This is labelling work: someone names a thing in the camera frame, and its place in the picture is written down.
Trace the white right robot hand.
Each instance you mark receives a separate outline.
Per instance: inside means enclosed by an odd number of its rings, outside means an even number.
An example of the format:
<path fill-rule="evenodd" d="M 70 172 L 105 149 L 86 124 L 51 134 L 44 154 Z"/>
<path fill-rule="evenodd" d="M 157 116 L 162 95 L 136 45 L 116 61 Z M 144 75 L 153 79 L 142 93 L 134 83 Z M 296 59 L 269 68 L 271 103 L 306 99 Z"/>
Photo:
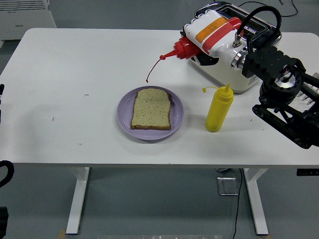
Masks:
<path fill-rule="evenodd" d="M 238 17 L 226 19 L 208 9 L 183 27 L 185 36 L 206 55 L 222 59 L 229 67 L 238 69 L 239 59 L 247 46 L 241 39 L 242 22 Z"/>

